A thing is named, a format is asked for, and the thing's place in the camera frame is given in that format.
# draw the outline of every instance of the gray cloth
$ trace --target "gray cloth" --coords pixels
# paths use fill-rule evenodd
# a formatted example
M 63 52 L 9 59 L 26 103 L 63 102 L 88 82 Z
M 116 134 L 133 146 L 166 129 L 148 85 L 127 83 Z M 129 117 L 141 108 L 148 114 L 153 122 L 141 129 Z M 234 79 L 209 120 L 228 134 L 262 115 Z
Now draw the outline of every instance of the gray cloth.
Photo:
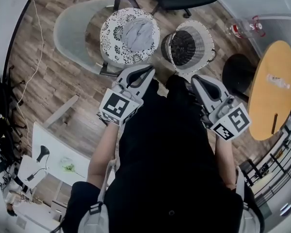
M 138 18 L 128 22 L 117 37 L 124 42 L 132 52 L 151 48 L 153 23 L 147 18 Z

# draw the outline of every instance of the white cable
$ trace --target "white cable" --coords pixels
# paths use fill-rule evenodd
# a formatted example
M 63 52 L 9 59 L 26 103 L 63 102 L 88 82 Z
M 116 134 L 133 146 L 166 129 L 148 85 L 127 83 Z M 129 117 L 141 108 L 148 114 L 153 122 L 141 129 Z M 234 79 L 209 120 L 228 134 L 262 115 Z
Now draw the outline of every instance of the white cable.
M 20 109 L 20 107 L 19 107 L 18 104 L 21 102 L 21 100 L 22 100 L 23 97 L 24 97 L 24 94 L 25 94 L 25 91 L 26 91 L 26 88 L 27 88 L 28 83 L 32 80 L 32 78 L 34 77 L 34 75 L 37 73 L 37 71 L 38 71 L 38 69 L 39 69 L 39 65 L 40 65 L 40 62 L 41 62 L 41 60 L 42 60 L 42 55 L 43 55 L 43 47 L 44 47 L 44 40 L 43 40 L 42 27 L 41 27 L 40 18 L 39 18 L 38 11 L 37 11 L 37 7 L 36 7 L 36 5 L 35 5 L 35 1 L 34 1 L 34 0 L 33 0 L 33 4 L 34 4 L 34 7 L 35 7 L 35 13 L 36 13 L 36 15 L 37 15 L 38 23 L 39 23 L 40 30 L 41 30 L 42 48 L 41 48 L 41 56 L 40 56 L 40 59 L 39 59 L 38 65 L 37 65 L 37 69 L 36 69 L 36 71 L 34 72 L 34 74 L 31 76 L 31 78 L 26 82 L 26 85 L 25 85 L 25 89 L 24 89 L 24 91 L 23 91 L 23 94 L 22 94 L 20 100 L 17 102 L 17 107 L 18 107 L 18 109 L 19 109 L 19 111 L 20 111 L 20 113 L 21 113 L 21 115 L 23 116 L 24 119 L 25 119 L 24 114 L 23 114 L 23 112 L 21 111 L 21 109 Z M 26 125 L 27 125 L 27 141 L 28 141 L 29 146 L 32 147 L 31 144 L 30 144 L 30 142 L 29 142 L 29 125 L 28 125 L 28 122 L 27 122 L 26 119 L 25 119 L 25 122 L 26 122 Z

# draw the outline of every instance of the black lamp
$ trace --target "black lamp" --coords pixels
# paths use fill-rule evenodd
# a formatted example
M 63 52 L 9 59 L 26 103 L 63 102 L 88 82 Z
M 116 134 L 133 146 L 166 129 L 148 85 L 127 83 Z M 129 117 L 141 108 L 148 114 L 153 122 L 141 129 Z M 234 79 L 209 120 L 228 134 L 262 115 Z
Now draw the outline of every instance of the black lamp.
M 48 150 L 48 148 L 47 147 L 45 147 L 45 146 L 41 146 L 41 152 L 40 152 L 40 155 L 39 155 L 39 157 L 37 158 L 37 162 L 40 162 L 41 161 L 41 159 L 44 157 L 44 156 L 46 156 L 46 155 L 49 155 L 49 150 Z

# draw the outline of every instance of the round wooden tabletop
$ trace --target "round wooden tabletop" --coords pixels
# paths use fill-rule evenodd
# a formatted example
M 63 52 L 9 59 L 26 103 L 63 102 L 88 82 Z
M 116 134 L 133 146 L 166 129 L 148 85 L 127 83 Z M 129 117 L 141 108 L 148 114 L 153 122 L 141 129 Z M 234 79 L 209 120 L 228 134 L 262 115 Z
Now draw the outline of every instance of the round wooden tabletop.
M 280 88 L 268 81 L 268 74 L 282 78 L 290 87 Z M 261 58 L 253 79 L 248 110 L 252 120 L 249 130 L 256 140 L 270 138 L 272 131 L 276 133 L 287 120 L 291 111 L 291 47 L 286 42 L 274 42 Z

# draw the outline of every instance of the black cable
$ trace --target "black cable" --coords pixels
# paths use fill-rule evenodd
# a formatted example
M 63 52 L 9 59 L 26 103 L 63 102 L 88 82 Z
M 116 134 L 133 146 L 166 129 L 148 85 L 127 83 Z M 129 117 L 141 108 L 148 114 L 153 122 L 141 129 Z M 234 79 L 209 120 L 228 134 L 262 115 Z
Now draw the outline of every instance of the black cable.
M 47 162 L 48 162 L 48 159 L 49 159 L 49 155 L 47 157 L 47 161 L 45 161 L 45 168 L 40 168 L 39 170 L 37 170 L 34 174 L 30 175 L 26 181 L 31 181 L 34 176 L 40 171 L 40 170 L 47 170 Z

